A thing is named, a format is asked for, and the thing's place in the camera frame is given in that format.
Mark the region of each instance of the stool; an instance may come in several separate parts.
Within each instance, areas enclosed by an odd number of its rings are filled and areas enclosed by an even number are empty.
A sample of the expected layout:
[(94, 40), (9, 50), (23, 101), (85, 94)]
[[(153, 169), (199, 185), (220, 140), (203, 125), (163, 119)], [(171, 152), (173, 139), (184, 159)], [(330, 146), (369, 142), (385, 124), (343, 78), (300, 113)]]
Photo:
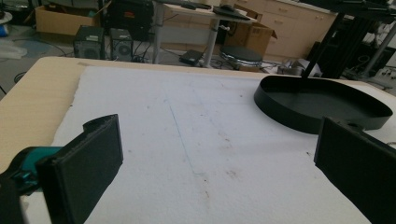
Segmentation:
[(239, 46), (222, 46), (220, 48), (220, 57), (230, 63), (235, 70), (239, 67), (260, 67), (262, 66), (262, 56), (251, 49)]

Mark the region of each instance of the floor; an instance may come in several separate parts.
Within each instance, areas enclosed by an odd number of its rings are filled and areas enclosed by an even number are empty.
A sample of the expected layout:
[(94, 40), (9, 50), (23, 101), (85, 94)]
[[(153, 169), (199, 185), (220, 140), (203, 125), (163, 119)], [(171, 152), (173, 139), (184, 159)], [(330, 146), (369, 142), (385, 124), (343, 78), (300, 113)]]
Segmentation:
[[(14, 45), (15, 47), (21, 47), (27, 49), (27, 54), (20, 59), (1, 59), (0, 58), (0, 87), (5, 91), (9, 92), (12, 87), (18, 82), (20, 78), (29, 70), (35, 62), (47, 56), (59, 56), (59, 57), (74, 57), (73, 46), (71, 41), (59, 41), (54, 40), (48, 41), (47, 37), (43, 38), (43, 35), (37, 33), (34, 29), (28, 26), (8, 26), (9, 35), (7, 37), (0, 37), (0, 48), (1, 45)], [(134, 42), (134, 52), (136, 55), (145, 55), (146, 63), (151, 62), (152, 56), (152, 44), (149, 42)], [(160, 64), (169, 64), (177, 66), (190, 66), (185, 63), (178, 61), (178, 58), (183, 51), (167, 50), (162, 49)], [(106, 44), (106, 56), (110, 55), (109, 45)], [(229, 64), (224, 62), (218, 55), (212, 57), (211, 65), (215, 69), (233, 69)], [(0, 90), (0, 100), (4, 97), (4, 93)]]

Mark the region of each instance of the cabinet drawer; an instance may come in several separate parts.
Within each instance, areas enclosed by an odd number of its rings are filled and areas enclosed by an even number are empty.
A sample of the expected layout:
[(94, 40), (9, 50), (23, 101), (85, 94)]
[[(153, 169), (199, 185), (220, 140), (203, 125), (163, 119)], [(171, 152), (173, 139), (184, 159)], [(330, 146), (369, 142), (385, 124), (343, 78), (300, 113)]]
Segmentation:
[(299, 20), (300, 21), (326, 21), (328, 23), (332, 23), (335, 19), (335, 14), (333, 13), (324, 13), (310, 9), (302, 9)]
[(260, 23), (274, 29), (277, 36), (290, 37), (294, 28), (295, 19), (265, 13), (262, 15)]
[(265, 8), (265, 5), (267, 4), (267, 1), (265, 1), (265, 0), (234, 0), (234, 3), (239, 6), (247, 7), (251, 10), (261, 13), (262, 9)]
[(298, 18), (301, 12), (301, 8), (277, 1), (268, 1), (267, 5), (264, 8), (264, 11), (277, 15), (282, 15), (285, 17)]

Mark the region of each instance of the black plastic tray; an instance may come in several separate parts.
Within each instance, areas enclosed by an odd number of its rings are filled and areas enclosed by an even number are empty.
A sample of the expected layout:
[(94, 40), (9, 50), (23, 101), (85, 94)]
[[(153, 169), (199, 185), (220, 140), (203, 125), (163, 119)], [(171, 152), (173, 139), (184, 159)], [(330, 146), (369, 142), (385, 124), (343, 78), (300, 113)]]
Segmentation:
[(374, 97), (321, 78), (265, 77), (254, 101), (270, 118), (304, 133), (318, 134), (323, 117), (344, 119), (365, 130), (375, 130), (393, 114)]

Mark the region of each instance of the white foam sheet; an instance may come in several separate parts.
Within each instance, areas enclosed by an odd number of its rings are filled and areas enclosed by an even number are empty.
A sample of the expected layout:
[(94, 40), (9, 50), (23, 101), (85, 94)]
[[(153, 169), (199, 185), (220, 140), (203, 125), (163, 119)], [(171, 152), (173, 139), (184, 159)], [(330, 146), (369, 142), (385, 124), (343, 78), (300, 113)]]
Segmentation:
[[(86, 223), (369, 223), (315, 166), (318, 136), (255, 105), (259, 83), (87, 67), (53, 145), (119, 114), (124, 161)], [(45, 223), (37, 197), (27, 214)]]

